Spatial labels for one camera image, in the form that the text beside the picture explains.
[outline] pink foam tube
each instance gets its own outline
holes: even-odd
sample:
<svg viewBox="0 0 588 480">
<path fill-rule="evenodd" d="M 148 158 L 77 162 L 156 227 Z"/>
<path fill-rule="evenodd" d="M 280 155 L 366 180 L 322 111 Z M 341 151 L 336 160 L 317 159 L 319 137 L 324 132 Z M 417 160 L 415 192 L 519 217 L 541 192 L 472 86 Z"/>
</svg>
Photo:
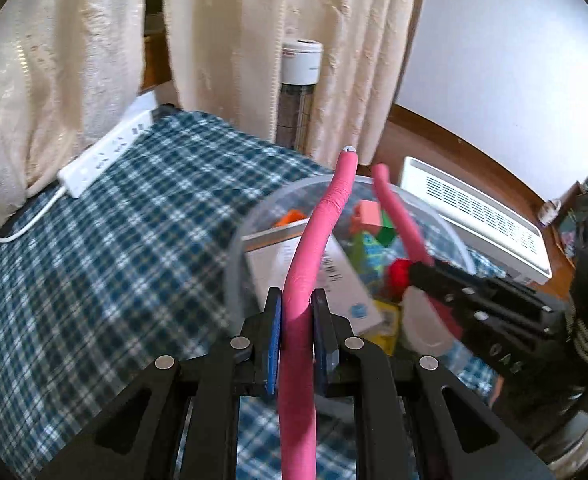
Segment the pink foam tube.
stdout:
<svg viewBox="0 0 588 480">
<path fill-rule="evenodd" d="M 339 155 L 332 181 L 309 218 L 283 287 L 277 399 L 283 480 L 316 478 L 316 410 L 309 297 L 316 284 L 327 239 L 352 192 L 357 164 L 356 152 L 344 150 Z"/>
<path fill-rule="evenodd" d="M 372 168 L 372 177 L 374 179 L 374 193 L 381 208 L 388 214 L 398 236 L 403 241 L 408 259 L 412 262 L 423 262 L 433 266 L 434 259 L 425 249 L 425 243 L 418 226 L 403 206 L 401 198 L 389 187 L 388 167 L 385 164 L 376 164 Z M 452 311 L 433 298 L 430 298 L 430 303 L 450 333 L 460 339 L 463 330 L 452 316 Z"/>
<path fill-rule="evenodd" d="M 408 259 L 432 266 L 434 260 L 425 249 L 425 243 L 417 225 L 407 209 L 403 207 L 397 193 L 389 189 L 388 167 L 385 164 L 376 164 L 372 168 L 372 177 L 374 179 L 374 193 L 376 193 L 380 206 L 394 224 L 397 234 L 401 237 Z"/>
</svg>

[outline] white curtain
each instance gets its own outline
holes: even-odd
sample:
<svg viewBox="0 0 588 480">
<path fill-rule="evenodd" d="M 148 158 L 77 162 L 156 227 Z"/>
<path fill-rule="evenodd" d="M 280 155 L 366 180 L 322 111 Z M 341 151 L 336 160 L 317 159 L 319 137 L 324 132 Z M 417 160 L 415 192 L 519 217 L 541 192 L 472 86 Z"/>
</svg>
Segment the white curtain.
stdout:
<svg viewBox="0 0 588 480">
<path fill-rule="evenodd" d="M 144 0 L 8 0 L 0 12 L 0 227 L 138 93 Z"/>
<path fill-rule="evenodd" d="M 170 62 L 186 109 L 274 140 L 285 35 L 324 44 L 306 151 L 369 164 L 394 98 L 414 0 L 165 0 Z"/>
</svg>

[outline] wooden floor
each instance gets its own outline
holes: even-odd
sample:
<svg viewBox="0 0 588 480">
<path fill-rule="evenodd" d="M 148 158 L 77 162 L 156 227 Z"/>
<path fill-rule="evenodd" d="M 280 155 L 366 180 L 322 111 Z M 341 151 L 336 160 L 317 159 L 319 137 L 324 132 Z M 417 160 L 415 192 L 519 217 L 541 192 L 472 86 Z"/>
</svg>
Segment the wooden floor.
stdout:
<svg viewBox="0 0 588 480">
<path fill-rule="evenodd" d="M 554 244 L 549 229 L 542 228 L 536 220 L 536 211 L 543 201 L 502 166 L 451 132 L 408 110 L 394 108 L 373 163 L 387 164 L 390 179 L 394 181 L 400 176 L 403 159 L 414 156 L 467 182 L 527 218 L 541 229 L 552 267 L 552 278 L 537 287 L 566 298 L 574 271 Z M 369 174 L 369 168 L 361 166 L 359 173 Z"/>
</svg>

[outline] bed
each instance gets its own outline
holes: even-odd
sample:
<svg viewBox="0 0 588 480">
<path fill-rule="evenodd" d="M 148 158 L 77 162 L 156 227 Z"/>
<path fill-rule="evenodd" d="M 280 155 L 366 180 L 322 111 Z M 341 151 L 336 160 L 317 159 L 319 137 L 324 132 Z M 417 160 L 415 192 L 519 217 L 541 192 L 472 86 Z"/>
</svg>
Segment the bed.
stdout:
<svg viewBox="0 0 588 480">
<path fill-rule="evenodd" d="M 229 325 L 223 273 L 245 214 L 280 186 L 328 170 L 215 116 L 157 121 L 85 194 L 59 200 L 0 246 L 0 457 L 21 479 L 157 356 L 205 354 Z M 17 216 L 20 229 L 52 196 Z M 424 233 L 439 252 L 440 233 Z M 472 253 L 483 274 L 501 272 Z M 483 398 L 496 374 L 459 378 Z M 280 476 L 274 404 L 242 399 L 239 479 Z M 356 477 L 353 425 L 318 415 L 317 478 Z"/>
</svg>

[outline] power strip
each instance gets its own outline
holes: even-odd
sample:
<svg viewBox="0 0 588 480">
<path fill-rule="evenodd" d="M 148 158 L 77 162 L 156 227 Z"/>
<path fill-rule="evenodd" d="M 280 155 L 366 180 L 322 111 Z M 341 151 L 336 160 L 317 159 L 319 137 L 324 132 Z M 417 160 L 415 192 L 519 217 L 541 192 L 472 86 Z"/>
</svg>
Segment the power strip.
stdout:
<svg viewBox="0 0 588 480">
<path fill-rule="evenodd" d="M 58 172 L 58 180 L 72 198 L 80 197 L 153 122 L 150 110 L 121 121 L 77 159 L 62 168 Z"/>
</svg>

